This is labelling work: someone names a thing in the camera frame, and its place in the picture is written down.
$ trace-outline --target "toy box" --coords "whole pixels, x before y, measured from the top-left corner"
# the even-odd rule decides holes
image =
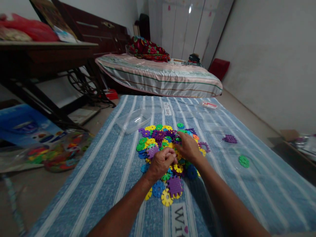
[[[66,132],[27,104],[0,110],[0,138],[18,146],[49,145],[65,135]]]

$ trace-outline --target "white wall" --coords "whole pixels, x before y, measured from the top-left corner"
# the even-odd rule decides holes
[[[215,57],[224,87],[275,130],[316,133],[316,2],[235,0]]]
[[[133,34],[133,24],[138,19],[136,0],[62,0],[96,16],[126,26]],[[28,19],[39,20],[29,0],[2,0],[1,13],[16,13]],[[38,87],[54,102],[62,107],[80,97],[66,78],[60,78],[38,84]],[[0,86],[0,100],[16,98],[7,89]]]
[[[149,16],[148,0],[136,0],[136,2],[137,2],[138,18],[141,13],[144,13]]]

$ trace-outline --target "red object on floor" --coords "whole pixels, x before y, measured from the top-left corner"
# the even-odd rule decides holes
[[[106,92],[105,95],[109,100],[114,100],[114,99],[119,98],[116,90],[114,89],[109,89],[109,92]]]
[[[229,65],[229,61],[214,59],[208,71],[215,75],[220,81],[222,81],[226,72],[228,71]]]

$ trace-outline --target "bed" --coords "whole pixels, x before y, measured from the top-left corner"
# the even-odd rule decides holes
[[[220,80],[206,69],[138,59],[128,54],[107,54],[95,60],[117,83],[155,95],[211,98],[222,93]]]
[[[211,152],[207,159],[271,234],[316,230],[316,188],[303,179],[278,155],[263,144],[215,98],[216,111],[197,106],[200,98],[124,95],[111,113],[84,157],[69,176],[51,204],[30,231],[30,236],[85,236],[141,177],[143,161],[136,145],[141,134],[125,134],[116,124],[119,117],[139,108],[152,113],[146,124],[166,124],[173,128],[181,122],[193,127]],[[169,115],[160,105],[168,104]],[[229,148],[218,133],[209,129],[215,124],[224,133],[234,134],[238,146],[255,154],[258,173],[239,172]],[[185,209],[187,236],[224,236],[225,230],[214,212],[201,178],[184,180],[184,193],[170,207],[159,198],[144,201],[131,236],[175,236],[174,213]]]
[[[121,94],[154,94],[211,98],[222,93],[222,84],[206,69],[172,61],[158,63],[125,55],[130,40],[124,26],[52,0],[64,21],[80,41],[99,44],[93,55],[108,87]],[[98,67],[93,72],[103,84]]]

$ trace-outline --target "mattress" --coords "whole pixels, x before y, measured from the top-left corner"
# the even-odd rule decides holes
[[[220,80],[206,69],[171,61],[154,62],[127,54],[107,54],[96,63],[119,84],[164,96],[211,98],[223,90]]]
[[[216,172],[271,234],[316,230],[316,189],[269,149],[215,98],[216,111],[199,98],[124,95],[84,157],[30,231],[30,236],[85,236],[142,176],[144,161],[136,145],[142,135],[124,133],[116,121],[139,108],[151,108],[152,124],[194,128],[211,152],[206,157]],[[170,109],[168,113],[159,106]],[[236,147],[254,154],[257,172],[241,172],[231,147],[217,129],[233,134]],[[170,207],[151,197],[141,205],[131,236],[176,236],[176,211],[184,210],[186,236],[225,236],[201,178],[184,179],[184,192]]]

